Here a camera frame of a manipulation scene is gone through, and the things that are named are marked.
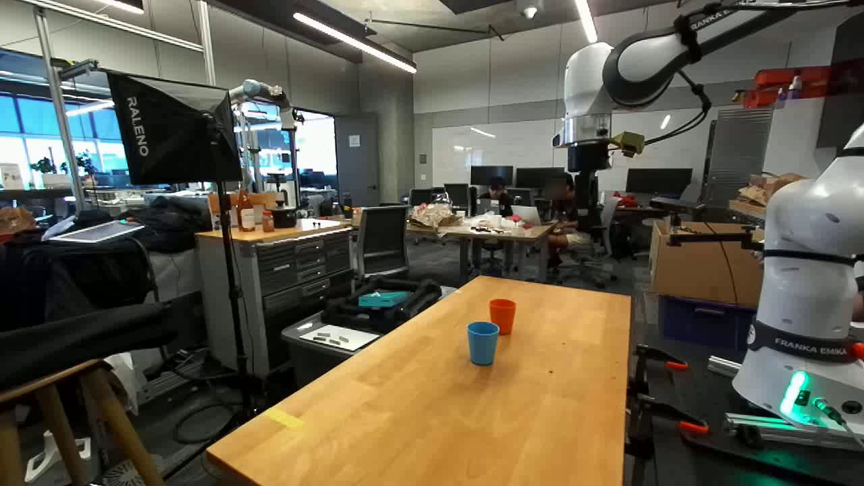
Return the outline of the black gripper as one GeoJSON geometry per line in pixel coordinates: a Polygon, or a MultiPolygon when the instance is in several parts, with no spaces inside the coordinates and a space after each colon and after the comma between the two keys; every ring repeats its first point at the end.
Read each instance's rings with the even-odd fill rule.
{"type": "Polygon", "coordinates": [[[605,142],[577,142],[566,149],[566,169],[577,176],[592,176],[611,168],[611,154],[605,142]]]}

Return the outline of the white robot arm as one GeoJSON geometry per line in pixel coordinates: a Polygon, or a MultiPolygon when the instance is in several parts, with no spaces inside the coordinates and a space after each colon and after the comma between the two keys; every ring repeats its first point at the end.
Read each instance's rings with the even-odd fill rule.
{"type": "MultiPolygon", "coordinates": [[[[607,154],[623,142],[613,114],[655,102],[683,68],[794,14],[862,0],[709,0],[665,30],[594,40],[563,64],[561,149],[607,154]]],[[[813,430],[864,430],[864,356],[850,334],[862,296],[864,126],[813,177],[769,198],[760,289],[731,389],[751,404],[813,430]]]]}

